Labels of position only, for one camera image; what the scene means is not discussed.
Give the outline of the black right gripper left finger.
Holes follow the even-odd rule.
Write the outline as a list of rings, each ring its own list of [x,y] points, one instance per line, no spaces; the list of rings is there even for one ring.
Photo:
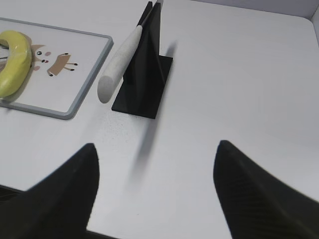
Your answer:
[[[99,187],[95,145],[79,149],[42,181],[0,201],[2,239],[83,239]]]

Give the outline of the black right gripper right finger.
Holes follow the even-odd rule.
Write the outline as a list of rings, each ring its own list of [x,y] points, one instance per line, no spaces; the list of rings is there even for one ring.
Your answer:
[[[213,182],[234,239],[317,239],[319,203],[220,141]]]

